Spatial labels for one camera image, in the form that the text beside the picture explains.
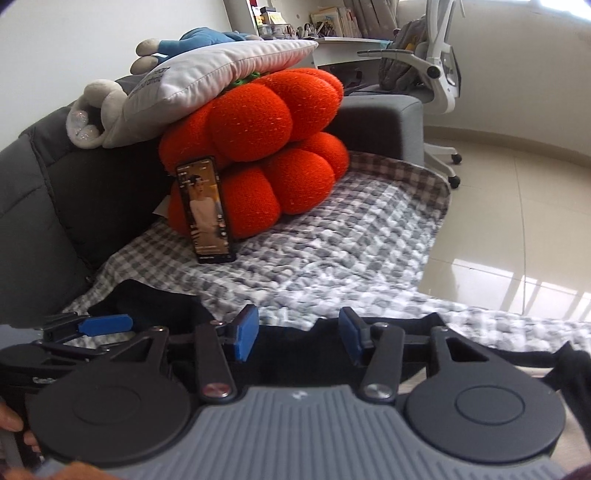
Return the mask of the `black and beige garment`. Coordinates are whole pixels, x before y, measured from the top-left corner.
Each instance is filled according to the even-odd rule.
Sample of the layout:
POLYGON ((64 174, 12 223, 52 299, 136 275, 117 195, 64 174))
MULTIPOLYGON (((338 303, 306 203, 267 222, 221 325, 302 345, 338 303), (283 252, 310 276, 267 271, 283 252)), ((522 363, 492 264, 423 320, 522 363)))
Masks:
MULTIPOLYGON (((92 317, 127 315, 132 331, 166 327, 173 335, 190 334, 194 327, 214 320, 194 295, 158 290, 134 280, 117 285, 103 300, 87 309, 92 317)), ((362 367, 353 367, 335 319, 318 320, 311 330, 266 326, 259 328, 249 361, 235 367, 242 384, 270 384, 276 380, 343 381, 357 386, 362 367)), ((516 367, 548 368, 542 382, 561 393, 586 437, 590 436, 590 355, 564 344, 554 353, 490 351, 516 367)))

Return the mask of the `grey white quilted blanket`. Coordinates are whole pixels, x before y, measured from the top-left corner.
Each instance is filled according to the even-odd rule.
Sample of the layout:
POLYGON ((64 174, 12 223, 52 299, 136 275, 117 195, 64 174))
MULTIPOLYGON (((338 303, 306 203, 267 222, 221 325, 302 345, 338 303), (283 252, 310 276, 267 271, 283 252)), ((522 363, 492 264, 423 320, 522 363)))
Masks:
POLYGON ((419 291, 451 196, 448 183, 430 170, 353 153, 349 172, 327 200, 240 243, 235 261, 199 264, 189 242, 160 220, 114 253, 69 308, 84 313, 132 279, 194 294, 220 318, 255 304, 271 326, 307 330, 349 306, 374 317, 436 313, 466 337, 504 350, 554 351, 565 343, 588 349, 586 325, 486 310, 419 291))

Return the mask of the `black smartphone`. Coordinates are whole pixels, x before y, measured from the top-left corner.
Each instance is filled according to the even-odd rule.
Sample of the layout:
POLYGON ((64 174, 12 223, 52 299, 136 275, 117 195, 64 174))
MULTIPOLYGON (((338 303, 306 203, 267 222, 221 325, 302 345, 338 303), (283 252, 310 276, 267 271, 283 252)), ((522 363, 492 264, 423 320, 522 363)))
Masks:
POLYGON ((176 176, 197 261, 235 261, 213 159, 206 157, 181 164, 176 168, 176 176))

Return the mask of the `grey sofa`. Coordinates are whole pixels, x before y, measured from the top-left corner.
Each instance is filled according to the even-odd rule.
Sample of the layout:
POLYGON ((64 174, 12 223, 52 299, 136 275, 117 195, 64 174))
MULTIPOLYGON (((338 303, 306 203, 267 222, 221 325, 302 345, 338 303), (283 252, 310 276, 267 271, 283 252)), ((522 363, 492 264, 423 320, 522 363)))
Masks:
MULTIPOLYGON (((421 108, 408 96, 349 95, 329 133, 353 151, 423 167, 421 108)), ((99 267, 156 221, 152 210, 171 185, 155 140, 74 147, 64 126, 69 109, 40 119, 1 151, 1 324, 41 325, 85 294, 99 267)), ((403 288, 422 278, 436 235, 425 229, 415 228, 427 235, 420 241, 410 224, 403 228, 416 239, 397 247, 401 270, 392 279, 409 285, 403 288)))

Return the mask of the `orange bumpy plush cushion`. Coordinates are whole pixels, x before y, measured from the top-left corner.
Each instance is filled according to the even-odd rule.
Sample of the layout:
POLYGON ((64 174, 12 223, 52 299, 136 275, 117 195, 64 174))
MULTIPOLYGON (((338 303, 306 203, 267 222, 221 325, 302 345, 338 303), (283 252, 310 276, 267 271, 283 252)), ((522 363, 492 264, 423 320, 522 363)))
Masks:
MULTIPOLYGON (((229 236, 248 239, 314 209, 346 174, 349 151, 327 131, 343 98, 341 81, 314 68, 256 77, 170 125, 160 161, 175 175, 181 164, 212 158, 229 236)), ((168 222, 190 235, 178 182, 168 222)))

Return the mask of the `white plush toy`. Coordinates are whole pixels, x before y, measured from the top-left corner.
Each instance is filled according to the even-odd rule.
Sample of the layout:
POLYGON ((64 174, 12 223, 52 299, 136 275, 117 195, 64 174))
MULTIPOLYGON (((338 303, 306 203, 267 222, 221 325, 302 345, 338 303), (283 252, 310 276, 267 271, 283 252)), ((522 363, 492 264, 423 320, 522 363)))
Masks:
MULTIPOLYGON (((135 49, 136 60, 130 75, 139 78, 159 63, 158 39, 140 42, 135 49)), ((128 94, 123 86, 112 80, 98 79, 86 85, 82 95, 73 103, 66 119, 66 133, 78 148, 100 147, 122 113, 128 94)))

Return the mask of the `white pillow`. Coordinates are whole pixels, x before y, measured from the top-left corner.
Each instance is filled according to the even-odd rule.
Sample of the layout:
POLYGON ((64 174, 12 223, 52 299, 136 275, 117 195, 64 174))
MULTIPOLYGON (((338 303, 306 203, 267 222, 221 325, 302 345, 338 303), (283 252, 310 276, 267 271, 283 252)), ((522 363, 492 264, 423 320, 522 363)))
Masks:
POLYGON ((290 68, 318 48, 312 40, 249 40, 194 49, 164 61, 141 78, 105 129, 105 148, 159 136, 236 80, 290 68))

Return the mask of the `white office chair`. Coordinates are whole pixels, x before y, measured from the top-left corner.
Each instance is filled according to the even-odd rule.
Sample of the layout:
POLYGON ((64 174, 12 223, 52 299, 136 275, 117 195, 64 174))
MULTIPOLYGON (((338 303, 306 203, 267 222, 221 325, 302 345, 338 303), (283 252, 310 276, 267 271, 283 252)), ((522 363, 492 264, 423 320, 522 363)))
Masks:
POLYGON ((359 57, 380 61, 378 83, 363 92, 414 97, 428 115, 453 112, 462 86, 459 64, 449 43, 457 9, 464 9, 461 1, 428 1, 425 14, 405 24, 387 47, 360 51, 359 57))

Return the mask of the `blue plush toy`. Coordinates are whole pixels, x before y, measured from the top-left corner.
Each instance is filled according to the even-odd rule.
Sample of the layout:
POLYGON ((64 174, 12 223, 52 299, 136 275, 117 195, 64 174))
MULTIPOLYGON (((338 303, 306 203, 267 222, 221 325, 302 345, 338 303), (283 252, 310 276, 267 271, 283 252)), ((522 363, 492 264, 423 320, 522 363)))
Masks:
POLYGON ((168 59, 194 49, 247 39, 249 39, 249 34, 221 32, 208 27, 197 27, 183 34, 179 40, 156 40, 150 45, 152 51, 146 52, 146 55, 157 55, 168 59))

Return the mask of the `white bookshelf desk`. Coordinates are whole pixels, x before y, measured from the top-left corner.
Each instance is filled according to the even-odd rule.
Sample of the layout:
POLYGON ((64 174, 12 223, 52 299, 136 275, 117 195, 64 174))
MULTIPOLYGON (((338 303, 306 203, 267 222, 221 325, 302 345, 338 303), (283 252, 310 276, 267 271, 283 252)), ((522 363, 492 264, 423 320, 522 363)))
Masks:
POLYGON ((318 43, 303 66, 376 67, 362 51, 382 50, 394 39, 396 1, 226 1, 231 29, 264 40, 318 43))

